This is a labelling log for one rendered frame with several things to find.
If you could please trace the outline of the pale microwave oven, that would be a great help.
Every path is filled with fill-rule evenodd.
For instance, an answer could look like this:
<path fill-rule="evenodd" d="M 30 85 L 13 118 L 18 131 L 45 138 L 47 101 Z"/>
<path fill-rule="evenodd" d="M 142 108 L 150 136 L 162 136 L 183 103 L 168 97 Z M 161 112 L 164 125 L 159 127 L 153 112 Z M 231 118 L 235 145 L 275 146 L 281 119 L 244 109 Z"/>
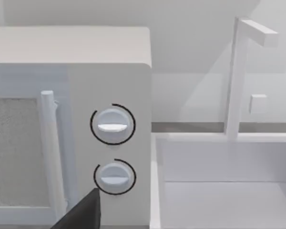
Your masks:
<path fill-rule="evenodd" d="M 101 199 L 100 229 L 151 228 L 150 31 L 146 27 L 0 26 L 0 66 L 61 66 L 64 102 L 56 110 L 67 212 L 91 190 Z M 126 138 L 106 142 L 93 121 L 108 108 L 126 112 Z M 110 163 L 132 175 L 124 192 L 110 193 L 98 172 Z M 0 229 L 51 228 L 0 225 Z"/>

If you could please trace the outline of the small white microwave knob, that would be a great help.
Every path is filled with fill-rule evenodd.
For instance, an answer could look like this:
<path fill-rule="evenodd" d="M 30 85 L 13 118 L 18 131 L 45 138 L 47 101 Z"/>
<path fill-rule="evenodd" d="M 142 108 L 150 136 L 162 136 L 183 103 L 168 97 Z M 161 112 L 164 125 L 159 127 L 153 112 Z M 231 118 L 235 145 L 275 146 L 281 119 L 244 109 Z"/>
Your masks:
<path fill-rule="evenodd" d="M 124 192 L 131 182 L 130 170 L 120 163 L 110 163 L 101 167 L 98 172 L 100 186 L 107 192 Z"/>

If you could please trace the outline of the white sink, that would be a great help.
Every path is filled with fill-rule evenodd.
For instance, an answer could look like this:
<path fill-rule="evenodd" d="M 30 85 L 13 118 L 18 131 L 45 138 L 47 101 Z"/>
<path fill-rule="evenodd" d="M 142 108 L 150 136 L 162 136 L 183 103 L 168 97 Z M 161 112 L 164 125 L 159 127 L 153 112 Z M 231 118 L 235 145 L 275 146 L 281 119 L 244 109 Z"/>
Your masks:
<path fill-rule="evenodd" d="M 286 229 L 286 133 L 153 133 L 160 229 Z"/>

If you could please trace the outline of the tall white tap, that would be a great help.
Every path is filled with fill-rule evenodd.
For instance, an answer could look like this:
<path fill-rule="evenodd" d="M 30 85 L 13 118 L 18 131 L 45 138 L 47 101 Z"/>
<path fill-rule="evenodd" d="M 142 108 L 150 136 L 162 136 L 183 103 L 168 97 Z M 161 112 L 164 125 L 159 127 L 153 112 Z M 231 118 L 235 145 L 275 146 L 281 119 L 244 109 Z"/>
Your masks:
<path fill-rule="evenodd" d="M 241 102 L 250 40 L 262 47 L 276 48 L 279 33 L 250 18 L 235 18 L 225 120 L 225 135 L 228 141 L 235 141 L 239 134 Z"/>

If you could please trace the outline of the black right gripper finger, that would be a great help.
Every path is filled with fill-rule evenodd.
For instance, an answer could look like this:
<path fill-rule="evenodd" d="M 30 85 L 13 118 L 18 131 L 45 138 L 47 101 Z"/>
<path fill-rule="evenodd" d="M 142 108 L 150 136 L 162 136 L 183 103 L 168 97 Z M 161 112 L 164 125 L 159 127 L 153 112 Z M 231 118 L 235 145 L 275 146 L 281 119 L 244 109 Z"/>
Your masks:
<path fill-rule="evenodd" d="M 50 229 L 100 229 L 100 190 L 94 188 Z"/>

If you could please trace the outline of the microwave door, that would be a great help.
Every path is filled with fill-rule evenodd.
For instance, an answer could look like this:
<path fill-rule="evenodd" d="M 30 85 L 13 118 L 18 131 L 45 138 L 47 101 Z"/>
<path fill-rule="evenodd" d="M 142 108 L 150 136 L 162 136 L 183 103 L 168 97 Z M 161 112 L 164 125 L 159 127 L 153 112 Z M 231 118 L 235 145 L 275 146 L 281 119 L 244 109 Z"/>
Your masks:
<path fill-rule="evenodd" d="M 41 92 L 60 106 L 67 73 L 61 66 L 0 66 L 0 225 L 56 222 L 49 193 Z"/>

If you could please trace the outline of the large white microwave knob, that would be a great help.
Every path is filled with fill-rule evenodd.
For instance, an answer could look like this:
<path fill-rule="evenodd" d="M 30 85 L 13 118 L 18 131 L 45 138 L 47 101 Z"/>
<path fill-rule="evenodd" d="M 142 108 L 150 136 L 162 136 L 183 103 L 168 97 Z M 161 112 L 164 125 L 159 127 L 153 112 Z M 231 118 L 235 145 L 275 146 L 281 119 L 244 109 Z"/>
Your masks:
<path fill-rule="evenodd" d="M 102 140 L 119 142 L 128 134 L 130 119 L 126 112 L 117 108 L 108 108 L 97 114 L 93 127 Z"/>

